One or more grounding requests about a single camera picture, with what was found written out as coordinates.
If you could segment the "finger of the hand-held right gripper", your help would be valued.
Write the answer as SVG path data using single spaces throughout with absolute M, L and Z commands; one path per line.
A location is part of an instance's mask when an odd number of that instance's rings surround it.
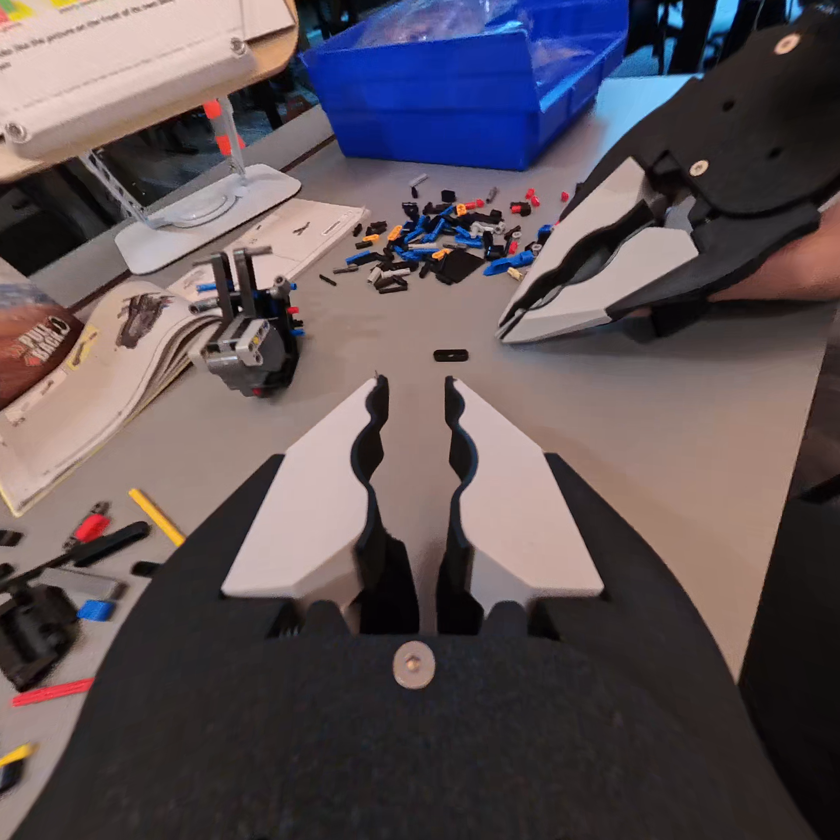
M 612 321 L 609 307 L 697 256 L 686 230 L 646 227 L 622 244 L 592 278 L 520 309 L 512 325 L 499 328 L 497 337 L 508 344 L 531 343 L 607 324 Z
M 607 261 L 626 239 L 664 216 L 665 195 L 634 159 L 625 159 L 597 184 L 588 179 L 507 305 L 504 322 L 571 283 L 584 266 Z

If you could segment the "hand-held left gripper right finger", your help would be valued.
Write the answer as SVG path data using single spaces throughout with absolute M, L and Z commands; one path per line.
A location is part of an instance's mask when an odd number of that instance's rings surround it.
M 477 635 L 501 603 L 526 614 L 543 599 L 604 592 L 549 455 L 450 375 L 448 463 L 458 478 L 436 583 L 437 632 Z

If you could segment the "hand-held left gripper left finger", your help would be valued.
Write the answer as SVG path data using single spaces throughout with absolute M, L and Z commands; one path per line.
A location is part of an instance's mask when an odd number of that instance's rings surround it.
M 282 456 L 221 585 L 226 597 L 331 602 L 362 634 L 414 634 L 419 605 L 405 544 L 371 479 L 384 457 L 390 387 L 365 381 Z

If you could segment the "pile of small lego pieces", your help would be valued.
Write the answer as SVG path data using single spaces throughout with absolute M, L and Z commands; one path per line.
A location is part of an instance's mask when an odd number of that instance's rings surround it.
M 572 193 L 554 203 L 543 190 L 526 185 L 510 192 L 496 183 L 483 192 L 445 188 L 433 199 L 425 180 L 411 184 L 411 196 L 391 224 L 387 218 L 353 224 L 351 243 L 320 280 L 362 280 L 380 294 L 407 291 L 413 280 L 432 278 L 453 287 L 472 276 L 509 276 L 520 283 L 560 223 Z

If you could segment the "yellow lego axle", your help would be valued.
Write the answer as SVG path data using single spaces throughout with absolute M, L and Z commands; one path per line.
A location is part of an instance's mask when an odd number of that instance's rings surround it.
M 153 524 L 161 530 L 174 546 L 181 547 L 186 540 L 185 534 L 174 524 L 163 510 L 141 489 L 131 488 L 129 498 L 142 510 Z

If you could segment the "partly built lego model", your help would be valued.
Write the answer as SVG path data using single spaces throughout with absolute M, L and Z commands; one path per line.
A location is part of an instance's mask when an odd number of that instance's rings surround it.
M 191 312 L 217 308 L 222 318 L 211 337 L 190 352 L 191 362 L 229 390 L 257 398 L 289 386 L 300 358 L 298 338 L 305 334 L 290 301 L 294 282 L 278 275 L 270 288 L 257 288 L 254 260 L 272 253 L 269 245 L 240 247 L 232 257 L 220 251 L 194 264 L 211 267 L 216 298 L 191 304 Z

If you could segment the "long black lego beam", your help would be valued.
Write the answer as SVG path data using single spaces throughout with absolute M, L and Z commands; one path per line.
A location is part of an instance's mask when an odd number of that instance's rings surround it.
M 70 566 L 74 569 L 86 569 L 93 564 L 105 560 L 131 544 L 146 539 L 151 534 L 151 525 L 146 521 L 135 521 L 119 529 L 105 534 L 91 542 L 83 543 L 71 551 L 53 560 L 46 561 L 27 572 L 16 574 L 4 579 L 1 583 L 1 593 L 15 592 L 30 581 L 38 578 L 43 572 Z

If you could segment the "red lego connector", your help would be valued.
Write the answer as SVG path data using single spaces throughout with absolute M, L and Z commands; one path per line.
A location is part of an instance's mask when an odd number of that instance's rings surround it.
M 76 547 L 100 538 L 109 528 L 111 503 L 103 500 L 95 503 L 62 544 L 62 550 L 69 552 Z

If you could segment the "open lego instruction booklet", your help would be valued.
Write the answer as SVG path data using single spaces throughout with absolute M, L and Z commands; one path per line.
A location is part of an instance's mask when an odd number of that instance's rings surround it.
M 62 363 L 2 409 L 2 501 L 21 518 L 177 378 L 221 320 L 191 270 L 171 288 L 126 280 L 101 297 Z

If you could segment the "grey lego panel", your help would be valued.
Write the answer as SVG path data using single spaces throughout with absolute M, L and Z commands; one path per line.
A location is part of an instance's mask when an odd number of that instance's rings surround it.
M 102 602 L 117 601 L 127 588 L 127 585 L 122 581 L 65 568 L 44 570 L 37 578 L 37 582 L 40 585 L 53 586 L 67 592 L 83 595 L 88 600 Z

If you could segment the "black lego assembly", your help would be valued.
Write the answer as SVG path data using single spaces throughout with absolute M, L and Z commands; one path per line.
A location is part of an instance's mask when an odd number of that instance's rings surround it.
M 77 608 L 61 588 L 20 587 L 1 607 L 1 671 L 22 693 L 36 688 L 79 635 Z

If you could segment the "red lego axle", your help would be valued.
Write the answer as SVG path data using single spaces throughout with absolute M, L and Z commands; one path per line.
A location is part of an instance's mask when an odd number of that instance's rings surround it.
M 22 708 L 46 703 L 53 700 L 76 697 L 89 692 L 95 683 L 94 678 L 72 680 L 53 686 L 43 686 L 20 692 L 10 700 L 10 707 Z

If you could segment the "person's right hand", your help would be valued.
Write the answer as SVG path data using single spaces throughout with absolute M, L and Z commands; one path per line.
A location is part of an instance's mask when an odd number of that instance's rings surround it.
M 823 213 L 819 228 L 769 257 L 750 277 L 715 293 L 720 301 L 837 301 L 839 299 L 839 202 Z

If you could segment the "blue plastic bin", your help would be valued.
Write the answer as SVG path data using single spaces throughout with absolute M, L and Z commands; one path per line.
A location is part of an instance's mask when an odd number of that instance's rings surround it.
M 302 61 L 342 152 L 385 161 L 526 171 L 592 105 L 627 41 L 540 78 L 521 35 L 360 48 L 369 18 Z

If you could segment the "clear plastic bag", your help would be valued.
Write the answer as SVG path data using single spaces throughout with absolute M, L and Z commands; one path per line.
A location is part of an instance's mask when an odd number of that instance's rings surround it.
M 503 35 L 524 37 L 540 78 L 592 60 L 626 40 L 627 1 L 405 1 L 362 25 L 360 48 L 405 46 L 478 37 L 484 45 Z

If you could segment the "white instruction leaflet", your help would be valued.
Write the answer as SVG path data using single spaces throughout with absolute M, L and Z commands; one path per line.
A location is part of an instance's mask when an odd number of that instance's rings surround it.
M 201 285 L 214 286 L 214 275 L 208 264 L 211 253 L 223 250 L 233 258 L 237 249 L 266 249 L 270 252 L 253 257 L 255 285 L 269 289 L 276 278 L 296 280 L 341 240 L 347 238 L 368 211 L 359 206 L 343 206 L 292 198 L 272 213 L 254 223 L 243 234 L 226 243 L 214 244 L 193 261 L 192 267 L 167 290 L 188 301 L 209 298 L 210 291 Z

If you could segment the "person's leg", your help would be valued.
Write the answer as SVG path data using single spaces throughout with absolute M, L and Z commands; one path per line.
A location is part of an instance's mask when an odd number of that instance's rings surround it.
M 838 507 L 786 501 L 739 688 L 813 832 L 839 838 Z

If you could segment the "printed instruction sheet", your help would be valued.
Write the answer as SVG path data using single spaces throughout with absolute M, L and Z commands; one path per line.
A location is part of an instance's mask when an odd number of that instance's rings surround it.
M 2 107 L 28 106 L 127 77 L 143 91 L 245 60 L 297 23 L 288 2 L 2 2 Z

